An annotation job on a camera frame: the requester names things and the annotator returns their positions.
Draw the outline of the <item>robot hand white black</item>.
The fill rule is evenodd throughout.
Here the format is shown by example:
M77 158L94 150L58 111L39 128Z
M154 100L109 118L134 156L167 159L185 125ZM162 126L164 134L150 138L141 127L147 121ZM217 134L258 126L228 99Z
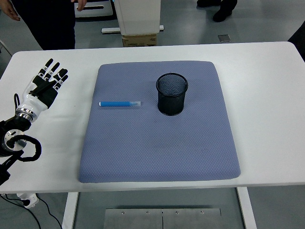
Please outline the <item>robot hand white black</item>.
M46 62L27 85L16 113L38 117L41 112L50 108L59 89L68 79L68 70L64 68L59 70L59 66L60 63L54 63L52 58Z

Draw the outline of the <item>person's left hand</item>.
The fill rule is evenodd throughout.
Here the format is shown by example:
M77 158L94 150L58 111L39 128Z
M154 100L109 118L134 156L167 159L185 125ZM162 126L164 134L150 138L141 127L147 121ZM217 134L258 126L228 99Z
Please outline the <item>person's left hand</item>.
M82 11L84 10L87 0L71 0L73 4L77 3L77 11Z

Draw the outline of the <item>person's right hand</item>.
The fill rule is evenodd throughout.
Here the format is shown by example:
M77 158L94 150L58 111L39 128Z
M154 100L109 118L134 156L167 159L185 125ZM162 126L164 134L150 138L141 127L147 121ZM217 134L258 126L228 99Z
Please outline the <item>person's right hand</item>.
M0 0L0 9L12 20L20 21L20 16L15 11L10 0Z

